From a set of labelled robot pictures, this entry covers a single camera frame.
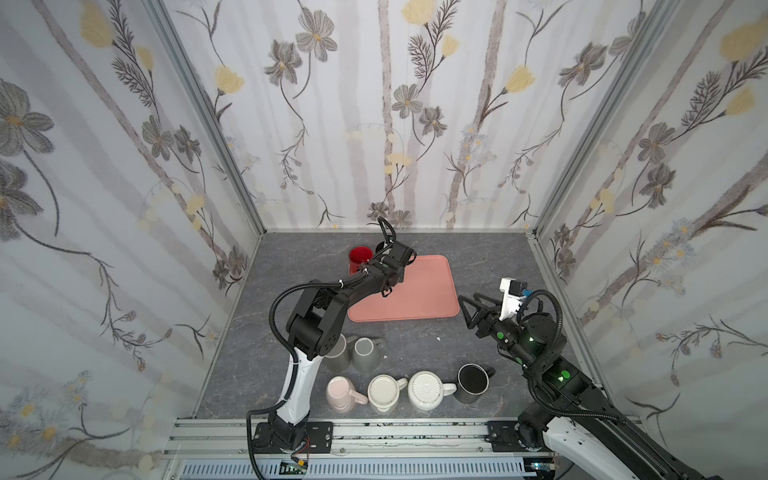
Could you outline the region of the red mug black handle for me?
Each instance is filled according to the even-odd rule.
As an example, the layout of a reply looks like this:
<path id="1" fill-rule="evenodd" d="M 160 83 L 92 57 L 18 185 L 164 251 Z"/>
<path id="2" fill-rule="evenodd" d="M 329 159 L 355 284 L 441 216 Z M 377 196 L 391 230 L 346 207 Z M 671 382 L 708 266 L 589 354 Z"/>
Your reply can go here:
<path id="1" fill-rule="evenodd" d="M 350 275 L 357 273 L 361 267 L 372 260 L 374 251 L 367 246 L 356 246 L 348 253 L 348 272 Z"/>

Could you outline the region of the black mug white rim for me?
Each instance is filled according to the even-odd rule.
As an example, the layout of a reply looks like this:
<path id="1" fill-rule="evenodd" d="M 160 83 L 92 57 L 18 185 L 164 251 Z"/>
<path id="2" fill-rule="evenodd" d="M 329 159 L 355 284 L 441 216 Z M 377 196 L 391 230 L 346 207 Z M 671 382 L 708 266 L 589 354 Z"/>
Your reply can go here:
<path id="1" fill-rule="evenodd" d="M 457 372 L 457 390 L 454 398 L 463 404 L 477 402 L 488 390 L 496 370 L 475 363 L 462 365 Z"/>

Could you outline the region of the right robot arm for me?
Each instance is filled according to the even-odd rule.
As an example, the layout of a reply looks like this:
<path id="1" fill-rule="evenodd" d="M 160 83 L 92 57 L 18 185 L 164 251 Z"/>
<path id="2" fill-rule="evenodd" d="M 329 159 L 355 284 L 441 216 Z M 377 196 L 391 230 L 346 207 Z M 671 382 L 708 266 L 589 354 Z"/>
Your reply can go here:
<path id="1" fill-rule="evenodd" d="M 517 418 L 517 442 L 547 448 L 595 479 L 700 479 L 621 413 L 593 380 L 566 360 L 563 311 L 547 290 L 515 286 L 501 300 L 458 299 L 468 329 L 495 341 L 518 365 L 533 402 Z"/>

